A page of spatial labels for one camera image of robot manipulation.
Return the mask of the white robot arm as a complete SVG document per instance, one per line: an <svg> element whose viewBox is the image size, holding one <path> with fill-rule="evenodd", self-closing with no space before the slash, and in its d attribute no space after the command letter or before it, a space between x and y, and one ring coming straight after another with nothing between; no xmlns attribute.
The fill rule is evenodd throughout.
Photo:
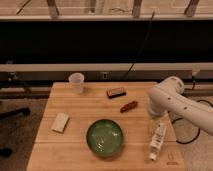
<svg viewBox="0 0 213 171"><path fill-rule="evenodd" d="M175 76L154 85L148 92L148 113L161 117L173 112L213 135L213 108L184 97L183 92L184 83Z"/></svg>

